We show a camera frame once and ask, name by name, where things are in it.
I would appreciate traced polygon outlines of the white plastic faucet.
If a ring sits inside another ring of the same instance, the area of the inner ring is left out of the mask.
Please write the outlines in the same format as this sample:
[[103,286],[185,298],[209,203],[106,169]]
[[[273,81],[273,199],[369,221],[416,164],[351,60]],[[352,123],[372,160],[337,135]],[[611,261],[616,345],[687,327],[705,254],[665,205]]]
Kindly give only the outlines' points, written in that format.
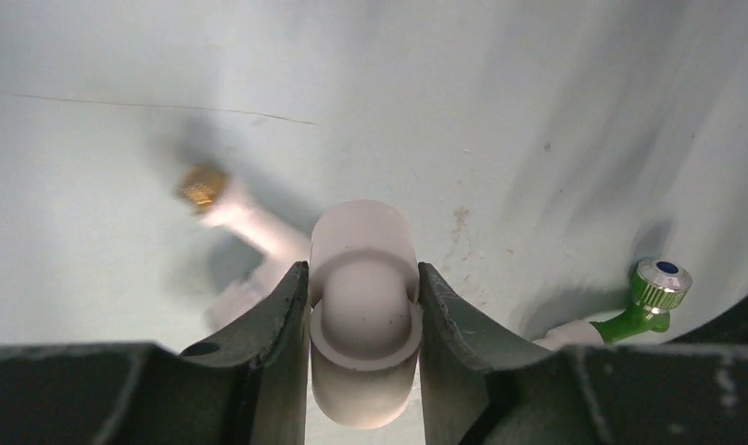
[[297,261],[310,255],[310,240],[297,228],[266,210],[242,180],[208,163],[191,167],[175,187],[200,222],[220,227],[256,249],[262,262],[235,279],[206,311],[209,326],[219,330],[267,298]]

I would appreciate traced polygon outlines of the green plastic faucet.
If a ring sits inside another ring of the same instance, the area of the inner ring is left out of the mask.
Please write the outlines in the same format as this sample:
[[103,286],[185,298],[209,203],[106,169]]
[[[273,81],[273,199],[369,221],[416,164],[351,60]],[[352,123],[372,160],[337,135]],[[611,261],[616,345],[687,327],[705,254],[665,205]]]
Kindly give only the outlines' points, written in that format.
[[626,308],[611,319],[590,324],[604,343],[649,332],[665,333],[670,328],[671,312],[680,306],[692,284],[691,274],[673,261],[639,261],[630,278]]

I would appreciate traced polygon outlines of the white elbow fitting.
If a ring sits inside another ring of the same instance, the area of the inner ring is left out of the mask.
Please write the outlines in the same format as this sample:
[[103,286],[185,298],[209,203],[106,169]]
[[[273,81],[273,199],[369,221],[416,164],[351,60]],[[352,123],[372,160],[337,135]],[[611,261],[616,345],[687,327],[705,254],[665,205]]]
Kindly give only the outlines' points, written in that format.
[[543,337],[533,340],[532,343],[546,350],[556,351],[577,344],[603,345],[604,340],[591,322],[574,320],[550,329]]
[[321,411],[356,429],[398,418],[422,342],[420,274],[405,218],[360,199],[326,211],[311,234],[311,386]]

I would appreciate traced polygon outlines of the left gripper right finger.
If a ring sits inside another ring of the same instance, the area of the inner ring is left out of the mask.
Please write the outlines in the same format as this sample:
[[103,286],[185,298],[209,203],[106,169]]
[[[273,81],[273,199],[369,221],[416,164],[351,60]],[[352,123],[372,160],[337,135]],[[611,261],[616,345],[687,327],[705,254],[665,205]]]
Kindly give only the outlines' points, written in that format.
[[482,444],[519,400],[513,372],[548,352],[459,296],[434,265],[418,268],[425,441]]

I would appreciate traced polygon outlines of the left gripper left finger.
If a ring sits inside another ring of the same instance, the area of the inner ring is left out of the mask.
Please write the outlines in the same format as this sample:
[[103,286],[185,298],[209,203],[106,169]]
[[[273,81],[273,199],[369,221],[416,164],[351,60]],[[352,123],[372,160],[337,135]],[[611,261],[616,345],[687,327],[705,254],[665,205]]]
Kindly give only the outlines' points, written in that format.
[[232,371],[222,444],[303,444],[310,339],[309,266],[294,263],[252,309],[180,353]]

